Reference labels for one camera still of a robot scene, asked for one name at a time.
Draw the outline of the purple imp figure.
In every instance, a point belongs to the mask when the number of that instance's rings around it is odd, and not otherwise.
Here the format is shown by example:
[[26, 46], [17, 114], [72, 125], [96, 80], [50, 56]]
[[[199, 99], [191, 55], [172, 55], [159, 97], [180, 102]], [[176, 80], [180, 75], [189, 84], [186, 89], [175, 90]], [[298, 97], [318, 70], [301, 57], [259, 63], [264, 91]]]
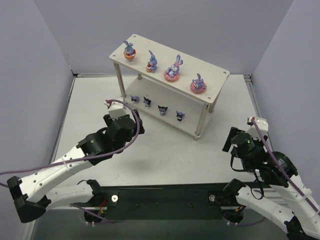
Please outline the purple imp figure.
[[131, 95], [131, 96], [130, 96], [130, 100], [131, 100], [133, 103], [138, 104], [139, 101], [140, 101], [140, 97], [137, 96], [137, 95]]

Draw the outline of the black imp figure front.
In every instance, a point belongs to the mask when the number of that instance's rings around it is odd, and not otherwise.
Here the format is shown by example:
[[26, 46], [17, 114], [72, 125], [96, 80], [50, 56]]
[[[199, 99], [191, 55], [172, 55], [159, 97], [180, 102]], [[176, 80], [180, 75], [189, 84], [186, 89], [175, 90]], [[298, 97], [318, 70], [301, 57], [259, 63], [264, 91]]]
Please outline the black imp figure front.
[[144, 106], [145, 106], [146, 108], [150, 108], [152, 101], [151, 101], [149, 98], [147, 98], [147, 97], [144, 96], [144, 97], [143, 97], [143, 103], [144, 103]]

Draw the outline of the black-headed figure purple bow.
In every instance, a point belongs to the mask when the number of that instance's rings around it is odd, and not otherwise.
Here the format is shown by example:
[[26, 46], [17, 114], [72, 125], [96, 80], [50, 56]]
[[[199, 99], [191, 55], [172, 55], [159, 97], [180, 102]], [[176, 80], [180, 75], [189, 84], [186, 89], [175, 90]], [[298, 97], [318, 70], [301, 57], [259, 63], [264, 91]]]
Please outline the black-headed figure purple bow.
[[159, 110], [159, 114], [161, 116], [165, 116], [167, 114], [167, 110], [168, 110], [168, 107], [167, 106], [160, 106], [158, 105], [158, 110]]

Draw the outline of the purple-headed figure black bow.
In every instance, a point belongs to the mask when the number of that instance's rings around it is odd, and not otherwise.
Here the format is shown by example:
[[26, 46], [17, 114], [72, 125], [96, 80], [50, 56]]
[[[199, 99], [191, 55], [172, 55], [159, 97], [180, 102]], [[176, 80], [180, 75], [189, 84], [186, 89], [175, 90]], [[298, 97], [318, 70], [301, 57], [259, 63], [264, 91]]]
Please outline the purple-headed figure black bow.
[[175, 111], [176, 112], [176, 119], [179, 121], [179, 122], [184, 122], [185, 121], [185, 116], [186, 114], [183, 113], [183, 112], [180, 112], [180, 111]]

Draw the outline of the purple bunny with red cake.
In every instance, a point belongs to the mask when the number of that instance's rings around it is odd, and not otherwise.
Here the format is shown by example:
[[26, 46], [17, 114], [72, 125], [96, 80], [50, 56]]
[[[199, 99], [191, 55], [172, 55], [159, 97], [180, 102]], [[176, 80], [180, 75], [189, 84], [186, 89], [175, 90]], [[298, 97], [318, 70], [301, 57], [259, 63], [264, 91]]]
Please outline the purple bunny with red cake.
[[154, 73], [158, 68], [157, 67], [158, 61], [151, 50], [149, 50], [149, 53], [150, 53], [150, 59], [147, 62], [146, 71], [148, 73]]

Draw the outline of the large bunny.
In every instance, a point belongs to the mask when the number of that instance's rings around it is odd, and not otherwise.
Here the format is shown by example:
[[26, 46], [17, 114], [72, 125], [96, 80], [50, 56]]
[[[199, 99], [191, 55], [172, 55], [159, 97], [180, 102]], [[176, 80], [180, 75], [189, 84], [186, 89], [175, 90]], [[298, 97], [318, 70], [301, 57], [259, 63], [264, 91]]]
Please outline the large bunny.
[[168, 82], [175, 82], [179, 79], [180, 65], [183, 64], [181, 56], [176, 56], [176, 61], [164, 72], [164, 79]]

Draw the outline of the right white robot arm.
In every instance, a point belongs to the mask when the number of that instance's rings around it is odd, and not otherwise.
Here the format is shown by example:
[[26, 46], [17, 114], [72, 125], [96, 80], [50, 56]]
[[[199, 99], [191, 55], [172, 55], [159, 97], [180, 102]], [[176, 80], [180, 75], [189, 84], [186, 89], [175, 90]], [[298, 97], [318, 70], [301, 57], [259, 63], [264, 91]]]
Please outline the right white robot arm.
[[297, 168], [283, 153], [266, 146], [267, 136], [255, 128], [248, 131], [232, 127], [224, 152], [231, 159], [240, 159], [238, 173], [255, 177], [252, 186], [238, 179], [223, 189], [225, 200], [239, 204], [239, 214], [245, 207], [254, 210], [277, 225], [290, 240], [318, 240], [320, 238], [320, 206], [312, 191], [302, 182]]

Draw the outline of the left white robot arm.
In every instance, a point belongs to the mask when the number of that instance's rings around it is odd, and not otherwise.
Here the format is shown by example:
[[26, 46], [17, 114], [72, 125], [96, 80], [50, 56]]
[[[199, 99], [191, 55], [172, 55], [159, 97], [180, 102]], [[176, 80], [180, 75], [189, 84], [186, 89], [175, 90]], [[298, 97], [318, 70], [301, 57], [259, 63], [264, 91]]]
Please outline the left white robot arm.
[[103, 190], [96, 180], [59, 186], [73, 175], [122, 153], [138, 135], [145, 132], [137, 109], [115, 118], [106, 114], [103, 119], [105, 127], [87, 135], [61, 158], [44, 168], [33, 170], [31, 175], [12, 176], [7, 180], [21, 223], [32, 222], [55, 207], [95, 203], [103, 198]]

